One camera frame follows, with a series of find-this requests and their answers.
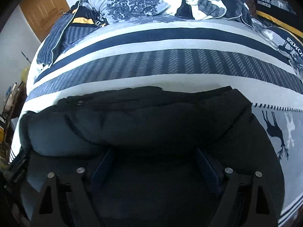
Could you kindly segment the blue tree-print duvet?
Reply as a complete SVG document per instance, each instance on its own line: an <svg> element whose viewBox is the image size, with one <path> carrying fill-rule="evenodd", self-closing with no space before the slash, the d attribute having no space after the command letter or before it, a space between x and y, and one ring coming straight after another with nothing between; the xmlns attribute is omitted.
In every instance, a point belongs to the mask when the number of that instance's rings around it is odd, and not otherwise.
<svg viewBox="0 0 303 227"><path fill-rule="evenodd" d="M252 28L245 0L78 0L55 22L36 62L51 66L72 44L102 27L138 17L172 15L181 19L227 19Z"/></svg>

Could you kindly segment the blue striped bed blanket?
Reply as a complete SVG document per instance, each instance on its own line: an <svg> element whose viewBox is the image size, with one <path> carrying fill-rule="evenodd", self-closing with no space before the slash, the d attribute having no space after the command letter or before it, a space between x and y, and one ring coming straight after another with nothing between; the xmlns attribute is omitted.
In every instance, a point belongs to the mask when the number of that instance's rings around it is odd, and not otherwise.
<svg viewBox="0 0 303 227"><path fill-rule="evenodd" d="M51 66L37 64L36 55L23 113L72 95L140 86L180 92L238 89L268 129L282 165L285 197L279 226L302 206L302 79L262 34L225 19L163 15L97 29Z"/></svg>

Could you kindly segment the navy HOMES pillow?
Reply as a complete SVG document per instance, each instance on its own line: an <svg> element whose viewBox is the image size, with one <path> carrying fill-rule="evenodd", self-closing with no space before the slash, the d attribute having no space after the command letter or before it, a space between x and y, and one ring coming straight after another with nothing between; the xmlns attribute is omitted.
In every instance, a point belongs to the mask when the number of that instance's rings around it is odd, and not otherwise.
<svg viewBox="0 0 303 227"><path fill-rule="evenodd" d="M261 33L277 51L290 59L295 73L302 79L302 42L281 27L267 27Z"/></svg>

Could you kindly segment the large black garment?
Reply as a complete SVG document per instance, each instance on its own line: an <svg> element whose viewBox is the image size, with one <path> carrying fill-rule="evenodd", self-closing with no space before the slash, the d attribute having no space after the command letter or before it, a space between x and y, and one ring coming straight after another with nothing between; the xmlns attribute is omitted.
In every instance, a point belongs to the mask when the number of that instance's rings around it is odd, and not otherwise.
<svg viewBox="0 0 303 227"><path fill-rule="evenodd" d="M106 226L197 226L214 190L198 151L238 174L260 170L277 219L284 176L251 102L223 87L199 93L159 87L71 96L20 120L26 176L20 197L30 220L39 192L29 183L32 153L71 157L106 152L92 180Z"/></svg>

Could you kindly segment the wooden door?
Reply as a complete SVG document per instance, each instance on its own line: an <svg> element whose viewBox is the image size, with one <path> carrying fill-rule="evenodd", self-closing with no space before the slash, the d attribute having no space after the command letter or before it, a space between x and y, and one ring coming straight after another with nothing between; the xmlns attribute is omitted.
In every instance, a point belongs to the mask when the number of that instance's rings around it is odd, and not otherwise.
<svg viewBox="0 0 303 227"><path fill-rule="evenodd" d="M40 42L47 37L54 23L70 10L66 0L22 0L20 8Z"/></svg>

